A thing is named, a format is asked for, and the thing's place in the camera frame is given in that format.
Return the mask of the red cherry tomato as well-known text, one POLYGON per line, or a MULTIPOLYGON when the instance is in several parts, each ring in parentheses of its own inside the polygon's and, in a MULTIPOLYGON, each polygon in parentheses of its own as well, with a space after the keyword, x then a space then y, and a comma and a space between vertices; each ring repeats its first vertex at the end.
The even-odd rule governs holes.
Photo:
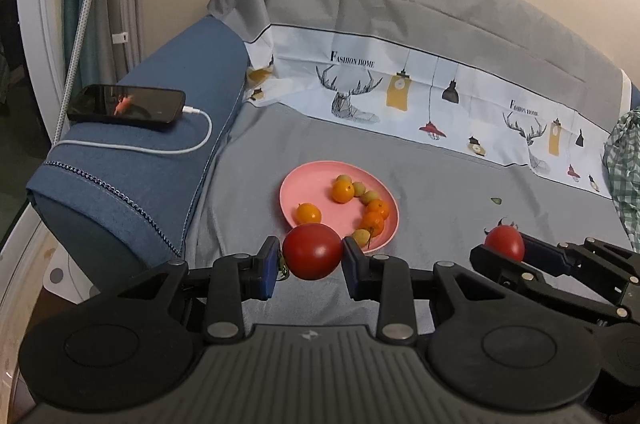
POLYGON ((525 257, 525 243, 514 222, 507 224, 500 219, 494 228, 486 229, 484 245, 516 262, 521 262, 525 257))
POLYGON ((340 264, 342 240, 326 225, 301 225, 284 238, 282 255, 295 277, 306 281, 320 280, 332 274, 340 264))

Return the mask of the orange mandarin with stem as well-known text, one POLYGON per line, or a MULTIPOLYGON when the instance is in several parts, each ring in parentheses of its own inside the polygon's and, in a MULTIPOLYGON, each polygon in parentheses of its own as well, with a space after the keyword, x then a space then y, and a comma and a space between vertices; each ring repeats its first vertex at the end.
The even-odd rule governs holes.
POLYGON ((362 216, 359 230, 366 235, 361 238, 360 246, 368 248, 374 238, 376 238, 385 227, 385 218, 378 210, 368 210, 362 216))

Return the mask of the small green longan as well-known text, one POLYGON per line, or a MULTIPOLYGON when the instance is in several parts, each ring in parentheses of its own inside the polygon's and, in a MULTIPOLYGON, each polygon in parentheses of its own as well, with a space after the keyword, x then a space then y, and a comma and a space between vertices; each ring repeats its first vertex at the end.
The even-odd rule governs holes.
POLYGON ((360 196, 363 195, 364 192, 366 192, 366 186, 362 182, 357 181, 357 182, 354 182, 352 185, 354 186, 354 192, 357 198, 359 198, 360 196))

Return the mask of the orange kumquat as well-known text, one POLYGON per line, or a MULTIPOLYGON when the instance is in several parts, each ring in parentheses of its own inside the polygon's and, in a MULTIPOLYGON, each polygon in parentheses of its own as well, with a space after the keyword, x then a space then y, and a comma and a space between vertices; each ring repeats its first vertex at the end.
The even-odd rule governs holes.
POLYGON ((349 180, 336 180, 332 184, 331 199, 338 204, 345 204, 355 196, 354 184, 349 180))

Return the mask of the small orange mandarin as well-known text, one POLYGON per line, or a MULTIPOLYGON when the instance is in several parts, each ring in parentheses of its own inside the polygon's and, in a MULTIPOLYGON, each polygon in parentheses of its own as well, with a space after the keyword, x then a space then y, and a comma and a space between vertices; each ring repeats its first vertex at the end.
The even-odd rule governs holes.
POLYGON ((294 220, 296 225, 320 224, 322 213, 320 208, 312 203, 300 203, 294 210, 294 220))

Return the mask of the large orange mandarin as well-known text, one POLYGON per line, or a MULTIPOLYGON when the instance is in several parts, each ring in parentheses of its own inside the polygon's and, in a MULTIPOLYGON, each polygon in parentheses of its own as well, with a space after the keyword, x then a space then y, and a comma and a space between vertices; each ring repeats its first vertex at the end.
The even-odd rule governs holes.
POLYGON ((382 199, 371 200, 366 206, 367 213, 378 213, 384 220, 390 216, 390 206, 382 199))

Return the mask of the green checkered cloth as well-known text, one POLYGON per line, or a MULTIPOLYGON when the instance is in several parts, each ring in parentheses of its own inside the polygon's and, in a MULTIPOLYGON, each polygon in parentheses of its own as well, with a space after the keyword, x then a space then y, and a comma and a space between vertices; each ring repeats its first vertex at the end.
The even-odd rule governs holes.
POLYGON ((640 114, 625 113, 604 145, 602 158, 608 191, 612 196, 632 250, 640 246, 640 114))

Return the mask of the pink round plate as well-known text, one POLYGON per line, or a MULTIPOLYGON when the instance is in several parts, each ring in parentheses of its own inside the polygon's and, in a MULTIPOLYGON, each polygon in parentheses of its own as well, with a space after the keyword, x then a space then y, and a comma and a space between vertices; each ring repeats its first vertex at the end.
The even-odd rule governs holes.
POLYGON ((339 236, 349 236, 360 223, 366 209, 357 199, 345 204, 334 202, 331 189, 338 175, 347 175, 360 181, 367 190, 375 191, 390 208, 383 230, 372 239, 367 253, 382 250, 396 236, 400 223, 400 211, 395 198, 382 181, 366 170, 344 162, 314 161, 299 165, 282 180, 279 202, 282 214, 291 227, 296 226, 295 212, 299 204, 311 203, 318 207, 321 222, 331 227, 339 236))

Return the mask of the grey printed sofa cover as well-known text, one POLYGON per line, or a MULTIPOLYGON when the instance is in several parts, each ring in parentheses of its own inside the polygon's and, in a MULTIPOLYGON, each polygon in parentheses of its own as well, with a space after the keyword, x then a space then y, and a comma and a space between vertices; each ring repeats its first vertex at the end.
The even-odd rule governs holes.
POLYGON ((215 158, 186 260, 284 233, 284 177, 354 164, 392 192, 386 252, 465 264, 500 219, 550 243, 626 245, 603 146, 622 71, 521 0, 210 0, 258 69, 215 158), (491 202, 493 196, 501 205, 491 202))

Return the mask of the black smartphone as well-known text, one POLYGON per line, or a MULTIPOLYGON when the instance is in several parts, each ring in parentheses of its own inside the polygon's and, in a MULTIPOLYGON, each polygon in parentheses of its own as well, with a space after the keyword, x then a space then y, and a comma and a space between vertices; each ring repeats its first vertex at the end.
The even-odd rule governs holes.
POLYGON ((67 109, 73 123, 100 123, 165 129, 186 105, 182 90, 93 84, 81 89, 67 109))

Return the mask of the striped pole with black clamp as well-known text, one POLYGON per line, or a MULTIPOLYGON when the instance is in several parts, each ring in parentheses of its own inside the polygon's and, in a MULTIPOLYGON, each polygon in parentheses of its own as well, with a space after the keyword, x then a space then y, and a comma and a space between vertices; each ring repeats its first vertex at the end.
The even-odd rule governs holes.
POLYGON ((68 106, 70 105, 70 98, 72 98, 72 91, 77 76, 82 46, 84 46, 86 37, 92 1, 93 0, 82 0, 81 3, 73 48, 72 52, 70 53, 70 63, 68 64, 66 71, 63 98, 61 101, 60 112, 58 112, 58 121, 56 122, 52 146, 56 146, 60 142, 60 139, 62 137, 63 128, 66 122, 66 112, 68 106))

